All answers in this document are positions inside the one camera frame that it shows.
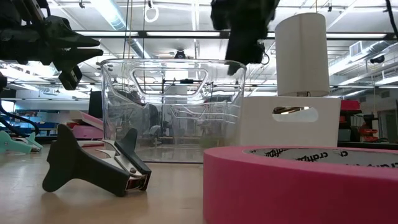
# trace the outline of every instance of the ceiling duct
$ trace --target ceiling duct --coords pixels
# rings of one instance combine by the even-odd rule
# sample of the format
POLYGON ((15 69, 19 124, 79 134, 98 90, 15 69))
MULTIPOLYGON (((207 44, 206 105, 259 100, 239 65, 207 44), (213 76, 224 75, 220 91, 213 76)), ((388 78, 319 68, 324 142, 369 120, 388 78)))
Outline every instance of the ceiling duct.
MULTIPOLYGON (((113 0, 91 0, 91 3, 114 30, 129 30, 126 29, 126 22, 123 20, 118 5, 113 0)), ((148 54, 137 39, 126 39, 126 43, 139 58, 157 58, 155 55, 148 54)))
POLYGON ((396 43, 396 41, 392 40, 382 40, 377 43, 373 41, 359 41, 349 47, 349 52, 329 62, 329 75, 349 68, 358 60, 374 58, 396 43))

